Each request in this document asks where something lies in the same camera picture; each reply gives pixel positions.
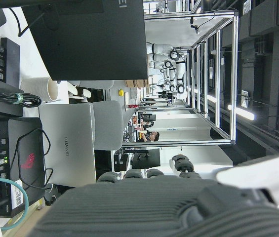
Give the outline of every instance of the huawei logo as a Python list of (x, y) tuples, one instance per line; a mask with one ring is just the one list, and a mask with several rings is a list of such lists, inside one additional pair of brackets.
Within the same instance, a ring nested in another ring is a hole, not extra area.
[(34, 160), (35, 160), (35, 155), (34, 155), (34, 153), (31, 153), (27, 157), (25, 163), (21, 165), (21, 168), (22, 169), (30, 169), (30, 168), (32, 168), (33, 164), (34, 164)]
[(65, 137), (65, 153), (66, 156), (69, 156), (69, 147), (68, 147), (68, 137)]

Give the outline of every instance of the white cup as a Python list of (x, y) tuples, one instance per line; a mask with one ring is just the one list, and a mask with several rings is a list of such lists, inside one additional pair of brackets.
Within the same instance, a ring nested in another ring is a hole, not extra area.
[(39, 96), (42, 101), (52, 102), (58, 97), (58, 84), (51, 78), (27, 78), (21, 82), (21, 90)]

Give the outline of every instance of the white desk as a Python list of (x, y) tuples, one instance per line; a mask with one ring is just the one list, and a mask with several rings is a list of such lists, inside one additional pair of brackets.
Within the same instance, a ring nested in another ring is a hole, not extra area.
[[(24, 14), (21, 8), (14, 9), (20, 22), (21, 28), (27, 26)], [(6, 23), (0, 27), (0, 39), (7, 37), (20, 45), (20, 81), (24, 78), (48, 77), (48, 71), (41, 59), (38, 49), (35, 45), (31, 32), (28, 30), (22, 37), (18, 37), (18, 27), (13, 14), (8, 10), (3, 10), (6, 16)], [(59, 85), (59, 95), (55, 103), (68, 104), (68, 88), (64, 81)], [(25, 117), (38, 117), (38, 109), (24, 109)]]

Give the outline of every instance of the computer monitor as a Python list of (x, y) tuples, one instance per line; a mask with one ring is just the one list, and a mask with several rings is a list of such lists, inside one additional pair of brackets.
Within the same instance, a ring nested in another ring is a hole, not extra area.
[(148, 78), (142, 1), (68, 0), (22, 9), (53, 80)]
[(133, 169), (149, 169), (160, 166), (160, 151), (157, 149), (150, 150), (133, 150), (134, 158), (131, 161)]

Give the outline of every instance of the fluorescent light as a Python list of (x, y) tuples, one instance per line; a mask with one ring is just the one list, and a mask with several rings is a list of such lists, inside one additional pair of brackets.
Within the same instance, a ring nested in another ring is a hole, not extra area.
[[(232, 110), (232, 106), (231, 105), (228, 105), (228, 109), (229, 110)], [(249, 120), (254, 120), (255, 119), (255, 115), (253, 113), (250, 113), (249, 111), (247, 110), (243, 110), (241, 108), (238, 108), (236, 107), (236, 114), (246, 118), (246, 119), (249, 119)]]
[(214, 96), (211, 96), (211, 95), (207, 95), (207, 99), (213, 103), (216, 103), (216, 98)]

